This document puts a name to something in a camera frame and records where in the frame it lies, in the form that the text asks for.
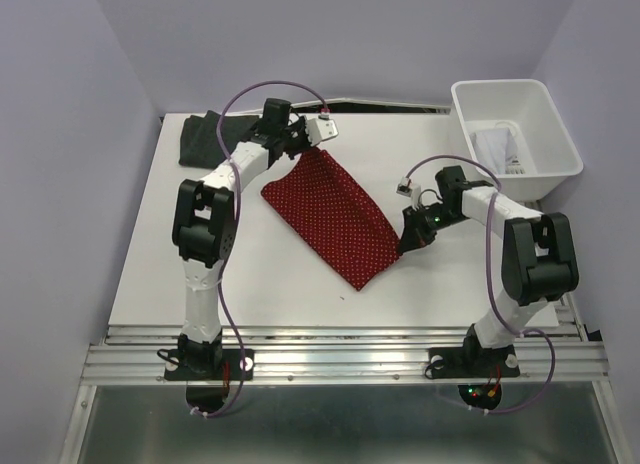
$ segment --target storage box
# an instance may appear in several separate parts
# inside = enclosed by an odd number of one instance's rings
[[[520,202],[537,201],[583,168],[546,86],[533,79],[462,81],[453,85],[449,144],[477,161],[471,135],[507,127],[518,147],[517,160],[497,177],[502,191]],[[469,180],[490,178],[463,165]]]

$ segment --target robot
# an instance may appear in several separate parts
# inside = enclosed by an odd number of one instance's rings
[[[238,365],[238,350],[222,348],[218,317],[220,271],[236,234],[235,193],[241,193],[283,155],[293,158],[338,136],[336,124],[328,114],[315,119],[300,117],[293,123],[290,114],[291,103],[267,99],[261,119],[238,143],[232,161],[242,188],[237,186],[229,161],[200,181],[185,180],[180,185],[172,239],[184,264],[186,319],[177,349],[168,351],[166,356],[159,354],[167,361],[167,380],[228,380],[242,367]],[[516,335],[511,331],[524,330],[531,317],[548,302],[560,299],[578,284],[569,221],[559,213],[543,214],[526,208],[486,181],[468,181],[460,166],[443,168],[436,174],[436,182],[439,201],[424,206],[420,187],[409,178],[401,180],[397,192],[411,198],[412,204],[403,210],[404,230],[398,253],[427,247],[438,231],[466,219],[487,225],[492,196],[497,194],[491,228],[503,241],[504,291],[495,302],[501,317],[490,309],[471,325],[460,347],[429,349],[432,357],[425,376],[486,378],[498,369],[503,377],[517,377],[513,347]],[[250,351],[243,352],[243,357],[250,356]],[[223,363],[229,361],[232,365],[225,368]],[[235,371],[226,373],[229,368]],[[487,408],[497,404],[477,405]]]

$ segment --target polka dot cloth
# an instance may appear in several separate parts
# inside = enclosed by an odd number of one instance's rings
[[[356,290],[398,260],[398,236],[380,208],[329,155],[313,149],[262,196]]]

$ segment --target gray wall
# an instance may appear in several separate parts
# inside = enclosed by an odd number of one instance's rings
[[[159,123],[95,0],[0,0],[0,460],[57,462]]]
[[[600,328],[630,438],[640,436],[640,0],[576,0],[535,73],[585,163],[545,202],[573,222],[576,297]],[[640,458],[640,441],[632,441]]]
[[[278,78],[327,97],[449,104],[455,81],[529,77],[572,2],[98,1],[163,111],[220,108],[247,85]],[[246,105],[259,107],[267,93]]]

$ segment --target white cloth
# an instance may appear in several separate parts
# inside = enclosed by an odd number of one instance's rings
[[[473,150],[480,164],[494,174],[505,174],[507,165],[518,155],[518,146],[507,128],[486,129],[471,135]]]

